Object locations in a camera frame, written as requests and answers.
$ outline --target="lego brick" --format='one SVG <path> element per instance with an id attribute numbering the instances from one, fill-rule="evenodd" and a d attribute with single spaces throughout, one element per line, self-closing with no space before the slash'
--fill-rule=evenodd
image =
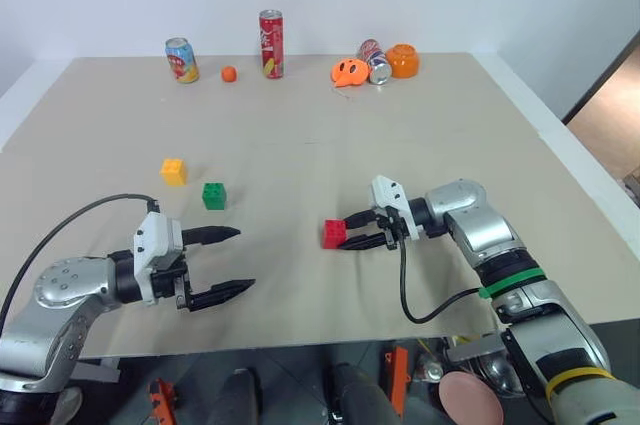
<path id="1" fill-rule="evenodd" d="M 224 210 L 227 192 L 223 183 L 205 183 L 202 189 L 202 201 L 207 210 Z"/>
<path id="2" fill-rule="evenodd" d="M 187 165 L 179 158 L 165 158 L 160 169 L 160 175 L 167 185 L 181 187 L 187 184 Z"/>
<path id="3" fill-rule="evenodd" d="M 347 241 L 347 224 L 344 220 L 325 220 L 322 248 L 338 248 Z"/>

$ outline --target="black cable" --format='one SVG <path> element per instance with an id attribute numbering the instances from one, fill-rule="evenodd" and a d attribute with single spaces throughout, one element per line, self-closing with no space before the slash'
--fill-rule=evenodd
<path id="1" fill-rule="evenodd" d="M 535 402 L 527 392 L 524 393 L 524 396 L 527 397 L 527 401 L 529 402 L 529 405 L 531 405 L 531 408 L 533 408 L 533 411 L 536 412 L 536 415 L 538 415 L 547 425 L 553 425 L 553 421 L 545 417 L 544 413 L 542 413 L 542 410 L 538 408 L 538 406 L 535 404 Z"/>
<path id="2" fill-rule="evenodd" d="M 461 298 L 466 297 L 467 295 L 478 293 L 478 291 L 480 290 L 479 288 L 470 288 L 468 290 L 458 292 L 455 295 L 447 298 L 447 300 L 442 305 L 438 306 L 433 312 L 429 313 L 428 315 L 422 318 L 414 317 L 409 310 L 409 306 L 407 305 L 407 249 L 404 244 L 404 237 L 402 236 L 402 234 L 399 234 L 398 241 L 400 242 L 400 302 L 402 303 L 402 311 L 413 323 L 427 323 L 428 321 L 433 320 L 436 316 L 442 313 L 453 302 L 456 302 Z"/>
<path id="3" fill-rule="evenodd" d="M 156 212 L 159 211 L 158 202 L 155 198 L 151 198 L 148 195 L 140 195 L 137 193 L 121 193 L 118 195 L 110 195 L 108 197 L 101 198 L 100 200 L 96 200 L 95 202 L 92 202 L 89 205 L 82 207 L 80 210 L 72 213 L 67 218 L 65 218 L 62 222 L 56 225 L 55 228 L 51 230 L 40 241 L 40 243 L 36 246 L 36 248 L 34 248 L 33 251 L 29 254 L 29 256 L 25 260 L 22 267 L 20 267 L 20 270 L 18 270 L 16 277 L 13 279 L 13 283 L 9 287 L 9 291 L 7 292 L 7 295 L 2 304 L 2 310 L 0 310 L 0 336 L 2 336 L 2 332 L 4 330 L 4 323 L 7 319 L 7 315 L 9 314 L 9 307 L 11 306 L 11 301 L 13 300 L 13 297 L 16 294 L 16 291 L 18 290 L 18 286 L 20 285 L 20 282 L 22 281 L 25 274 L 27 273 L 29 266 L 31 266 L 31 263 L 35 260 L 35 258 L 42 251 L 45 245 L 47 245 L 47 243 L 49 243 L 51 239 L 55 237 L 60 230 L 62 230 L 67 225 L 69 225 L 69 223 L 74 221 L 80 215 L 102 205 L 103 203 L 114 202 L 116 200 L 123 200 L 123 199 L 144 200 L 147 202 L 148 211 L 156 211 Z"/>

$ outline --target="orange toy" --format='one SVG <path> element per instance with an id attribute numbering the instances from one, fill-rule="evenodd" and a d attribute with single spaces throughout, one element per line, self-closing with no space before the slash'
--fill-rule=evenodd
<path id="1" fill-rule="evenodd" d="M 176 391 L 173 388 L 173 384 L 165 382 L 161 378 L 156 378 L 149 385 L 149 397 L 153 407 L 151 417 L 162 425 L 176 425 L 176 417 L 173 414 Z"/>
<path id="2" fill-rule="evenodd" d="M 238 72 L 233 67 L 224 67 L 220 72 L 220 76 L 225 82 L 235 82 L 236 78 L 238 78 Z"/>
<path id="3" fill-rule="evenodd" d="M 394 347 L 393 352 L 384 354 L 387 365 L 387 396 L 400 418 L 404 415 L 404 401 L 407 395 L 407 383 L 411 377 L 407 373 L 409 367 L 409 351 L 406 348 Z"/>
<path id="4" fill-rule="evenodd" d="M 369 65 L 357 58 L 345 58 L 336 63 L 331 69 L 331 80 L 334 86 L 362 85 L 369 76 Z"/>
<path id="5" fill-rule="evenodd" d="M 406 43 L 394 45 L 387 51 L 387 60 L 391 64 L 393 78 L 410 78 L 418 73 L 420 57 L 416 49 Z"/>

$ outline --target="coca-cola can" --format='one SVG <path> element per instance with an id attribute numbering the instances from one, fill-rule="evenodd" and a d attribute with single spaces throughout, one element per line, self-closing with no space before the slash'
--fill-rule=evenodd
<path id="1" fill-rule="evenodd" d="M 382 85 L 389 80 L 391 64 L 376 40 L 373 38 L 365 40 L 358 49 L 357 57 L 369 64 L 369 81 L 371 83 Z"/>
<path id="2" fill-rule="evenodd" d="M 282 12 L 263 10 L 259 19 L 262 71 L 267 78 L 280 78 L 284 75 Z"/>

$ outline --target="red soda can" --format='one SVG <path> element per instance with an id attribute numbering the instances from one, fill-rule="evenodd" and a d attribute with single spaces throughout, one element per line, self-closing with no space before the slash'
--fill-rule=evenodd
<path id="1" fill-rule="evenodd" d="M 281 78 L 284 75 L 282 12 L 263 10 L 259 18 L 262 71 L 267 78 Z"/>

